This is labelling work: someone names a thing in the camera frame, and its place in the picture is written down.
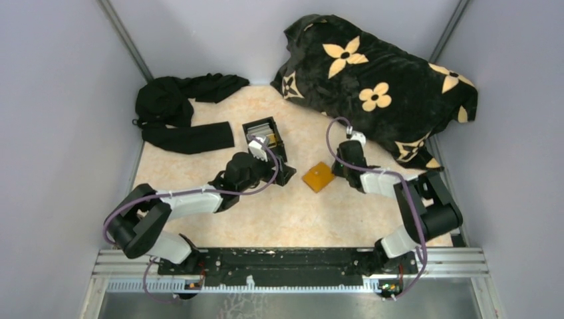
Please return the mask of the yellow leather card holder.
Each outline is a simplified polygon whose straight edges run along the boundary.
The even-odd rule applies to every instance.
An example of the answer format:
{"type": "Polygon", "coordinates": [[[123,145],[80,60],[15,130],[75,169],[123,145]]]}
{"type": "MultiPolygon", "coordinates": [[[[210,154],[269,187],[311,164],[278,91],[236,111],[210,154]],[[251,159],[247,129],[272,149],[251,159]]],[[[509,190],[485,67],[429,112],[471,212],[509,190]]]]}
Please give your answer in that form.
{"type": "Polygon", "coordinates": [[[331,168],[323,161],[314,165],[303,177],[302,181],[314,192],[319,193],[335,179],[331,168]]]}

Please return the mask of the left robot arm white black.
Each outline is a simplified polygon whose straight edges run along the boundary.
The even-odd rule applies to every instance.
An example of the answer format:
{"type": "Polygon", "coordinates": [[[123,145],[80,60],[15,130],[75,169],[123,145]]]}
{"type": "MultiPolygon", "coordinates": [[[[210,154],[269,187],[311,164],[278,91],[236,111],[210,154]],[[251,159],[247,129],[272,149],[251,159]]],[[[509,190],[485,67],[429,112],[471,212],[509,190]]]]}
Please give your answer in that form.
{"type": "Polygon", "coordinates": [[[104,221],[103,233],[128,259],[144,255],[171,262],[184,275],[197,271],[198,249],[186,236],[164,231],[167,222],[195,214],[219,213],[232,208],[243,195],[262,191],[259,186],[285,186],[296,174],[278,155],[266,159],[238,152],[225,169],[207,184],[184,191],[157,191],[147,183],[135,187],[104,221]]]}

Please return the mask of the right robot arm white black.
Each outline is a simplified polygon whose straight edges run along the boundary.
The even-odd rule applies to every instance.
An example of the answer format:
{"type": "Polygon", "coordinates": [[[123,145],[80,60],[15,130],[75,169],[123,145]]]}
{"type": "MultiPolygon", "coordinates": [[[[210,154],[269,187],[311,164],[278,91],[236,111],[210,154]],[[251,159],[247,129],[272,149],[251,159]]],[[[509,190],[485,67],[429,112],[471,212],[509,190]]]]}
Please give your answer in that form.
{"type": "Polygon", "coordinates": [[[363,146],[356,140],[340,143],[336,156],[334,175],[361,193],[389,197],[399,206],[402,225],[374,244],[374,264],[381,273],[393,273],[401,256],[462,225],[460,209],[438,173],[400,179],[393,171],[368,166],[363,146]]]}

